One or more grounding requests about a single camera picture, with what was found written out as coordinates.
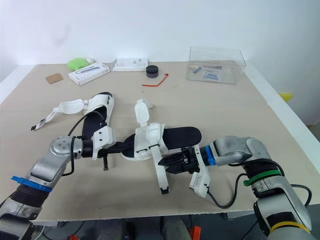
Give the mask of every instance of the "black round object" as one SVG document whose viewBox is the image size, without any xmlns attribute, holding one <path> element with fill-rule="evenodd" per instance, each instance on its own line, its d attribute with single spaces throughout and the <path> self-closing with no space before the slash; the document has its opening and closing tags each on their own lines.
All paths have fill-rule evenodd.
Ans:
<svg viewBox="0 0 320 240">
<path fill-rule="evenodd" d="M 82 157 L 83 158 L 91 158 L 92 153 L 94 152 L 94 143 L 92 140 L 83 140 L 83 150 L 82 150 Z"/>
<path fill-rule="evenodd" d="M 148 78 L 154 79 L 154 78 L 158 77 L 159 68 L 155 65 L 147 66 L 145 71 L 146 71 L 146 76 Z"/>
</svg>

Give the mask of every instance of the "white product box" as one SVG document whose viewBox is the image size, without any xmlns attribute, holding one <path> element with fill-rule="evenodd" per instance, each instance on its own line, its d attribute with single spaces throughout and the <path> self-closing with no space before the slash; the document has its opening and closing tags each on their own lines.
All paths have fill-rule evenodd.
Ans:
<svg viewBox="0 0 320 240">
<path fill-rule="evenodd" d="M 117 58 L 113 63 L 112 72 L 145 71 L 148 58 Z"/>
<path fill-rule="evenodd" d="M 108 66 L 101 62 L 95 62 L 77 71 L 70 72 L 68 75 L 72 81 L 81 86 L 109 72 Z"/>
</svg>

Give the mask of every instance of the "black puck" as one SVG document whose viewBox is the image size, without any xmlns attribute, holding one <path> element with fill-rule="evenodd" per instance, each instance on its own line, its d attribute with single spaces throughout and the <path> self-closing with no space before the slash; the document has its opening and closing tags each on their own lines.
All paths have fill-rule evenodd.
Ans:
<svg viewBox="0 0 320 240">
<path fill-rule="evenodd" d="M 148 78 L 154 79 L 158 77 L 159 69 L 155 65 L 150 65 L 146 67 L 145 72 Z"/>
</svg>

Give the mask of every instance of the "black shoe insole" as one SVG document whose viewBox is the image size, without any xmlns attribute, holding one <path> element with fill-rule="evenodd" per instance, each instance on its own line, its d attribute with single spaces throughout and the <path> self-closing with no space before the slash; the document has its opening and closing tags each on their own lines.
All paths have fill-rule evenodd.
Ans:
<svg viewBox="0 0 320 240">
<path fill-rule="evenodd" d="M 132 146 L 132 148 L 122 152 L 127 158 L 135 157 L 135 135 L 132 134 L 124 140 L 125 144 Z M 165 128 L 162 136 L 163 142 L 169 150 L 196 145 L 201 141 L 201 137 L 199 129 L 193 126 Z"/>
</svg>

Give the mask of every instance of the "black cable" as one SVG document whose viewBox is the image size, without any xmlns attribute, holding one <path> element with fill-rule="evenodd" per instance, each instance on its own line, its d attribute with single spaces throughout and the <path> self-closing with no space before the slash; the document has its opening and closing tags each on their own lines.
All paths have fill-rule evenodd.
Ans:
<svg viewBox="0 0 320 240">
<path fill-rule="evenodd" d="M 71 145 L 70 145 L 71 171 L 68 172 L 68 173 L 62 174 L 62 177 L 71 175 L 71 174 L 73 174 L 74 171 L 75 171 L 75 154 L 74 154 L 75 139 L 76 139 L 76 137 L 73 136 L 72 139 L 71 139 Z"/>
<path fill-rule="evenodd" d="M 241 238 L 241 240 L 245 240 L 248 234 L 254 229 L 255 225 L 258 223 L 258 220 L 254 222 L 254 224 L 250 227 L 250 229 L 246 232 L 246 234 Z"/>
<path fill-rule="evenodd" d="M 81 225 L 78 227 L 78 229 L 77 229 L 74 233 L 69 234 L 69 235 L 76 235 L 76 234 L 80 231 L 80 229 L 82 228 L 82 226 L 85 224 L 85 222 L 86 222 L 86 221 L 83 221 L 83 222 L 81 223 Z M 42 236 L 44 236 L 44 237 L 45 237 L 46 239 L 48 239 L 48 240 L 54 240 L 54 239 L 48 237 L 48 236 L 45 234 L 45 232 L 42 233 Z"/>
<path fill-rule="evenodd" d="M 52 239 L 52 238 L 50 238 L 50 237 L 47 237 L 47 235 L 45 234 L 45 232 L 43 232 L 42 233 L 42 236 L 44 236 L 46 239 L 48 239 L 48 240 L 54 240 L 54 239 Z"/>
<path fill-rule="evenodd" d="M 105 122 L 105 118 L 104 118 L 104 116 L 102 116 L 102 114 L 101 114 L 100 112 L 98 112 L 98 111 L 88 112 L 86 115 L 84 115 L 83 117 L 81 117 L 81 118 L 79 119 L 79 121 L 76 122 L 76 124 L 71 128 L 70 132 L 68 133 L 68 136 L 70 136 L 70 135 L 72 134 L 72 132 L 75 130 L 75 128 L 78 126 L 78 124 L 79 124 L 83 119 L 85 119 L 85 117 L 87 117 L 87 116 L 89 116 L 89 115 L 91 115 L 91 114 L 97 114 L 97 115 L 99 115 L 99 117 L 101 118 L 101 122 L 102 122 L 102 123 Z"/>
<path fill-rule="evenodd" d="M 242 176 L 247 176 L 247 174 L 245 173 L 241 173 L 238 175 L 238 177 L 236 178 L 236 181 L 235 181 L 235 186 L 234 186 L 234 195 L 233 197 L 231 198 L 231 201 L 226 204 L 226 205 L 221 205 L 217 202 L 217 200 L 215 199 L 215 197 L 211 194 L 211 192 L 209 191 L 209 187 L 208 188 L 208 195 L 212 198 L 212 200 L 214 201 L 214 203 L 221 209 L 228 209 L 230 208 L 236 201 L 236 198 L 237 198 L 237 193 L 238 193 L 238 183 L 239 183 L 239 179 L 242 177 Z"/>
<path fill-rule="evenodd" d="M 265 159 L 265 158 L 260 158 L 260 159 L 255 159 L 255 160 L 251 160 L 251 161 L 244 161 L 241 163 L 234 163 L 234 164 L 228 164 L 231 167 L 238 167 L 238 166 L 243 166 L 243 165 L 247 165 L 249 163 L 258 163 L 258 162 L 263 162 L 263 163 L 272 163 L 275 164 L 277 166 L 277 168 L 279 169 L 279 171 L 281 172 L 282 176 L 285 176 L 285 172 L 282 169 L 282 167 L 279 165 L 279 163 L 271 160 L 271 159 Z"/>
<path fill-rule="evenodd" d="M 82 228 L 82 226 L 85 224 L 85 222 L 86 222 L 86 221 L 83 221 L 83 222 L 81 223 L 81 225 L 78 227 L 78 229 L 77 229 L 74 233 L 72 233 L 71 235 L 76 235 L 77 232 L 79 232 L 80 229 Z"/>
<path fill-rule="evenodd" d="M 306 202 L 305 202 L 305 204 L 304 204 L 305 207 L 308 207 L 308 206 L 309 206 L 309 203 L 310 203 L 310 201 L 311 201 L 311 198 L 312 198 L 312 191 L 311 191 L 311 189 L 308 188 L 308 187 L 305 186 L 305 185 L 300 185 L 300 184 L 291 184 L 291 186 L 292 186 L 293 188 L 301 188 L 301 189 L 305 189 L 305 190 L 308 191 L 308 198 L 307 198 L 307 200 L 306 200 Z"/>
<path fill-rule="evenodd" d="M 191 229 L 192 228 L 192 215 L 191 214 L 189 214 L 189 218 L 190 218 L 190 227 L 189 227 L 189 229 Z"/>
</svg>

